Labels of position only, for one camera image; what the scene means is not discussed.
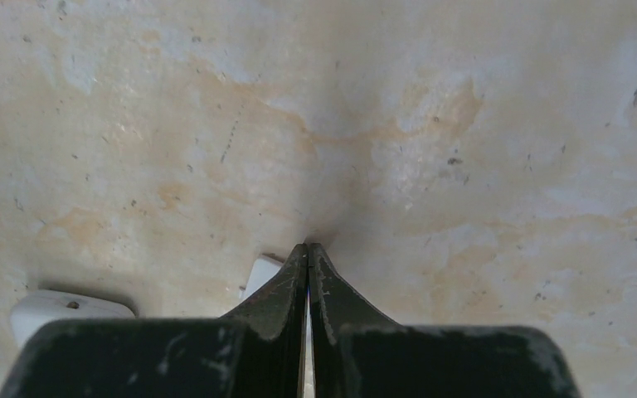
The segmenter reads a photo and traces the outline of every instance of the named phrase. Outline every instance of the white plastic device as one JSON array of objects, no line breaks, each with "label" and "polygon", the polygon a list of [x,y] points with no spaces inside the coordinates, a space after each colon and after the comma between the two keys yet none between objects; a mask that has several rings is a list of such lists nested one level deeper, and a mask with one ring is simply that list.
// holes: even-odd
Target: white plastic device
[{"label": "white plastic device", "polygon": [[37,290],[11,310],[11,329],[18,347],[46,323],[70,318],[135,318],[128,307],[79,294]]}]

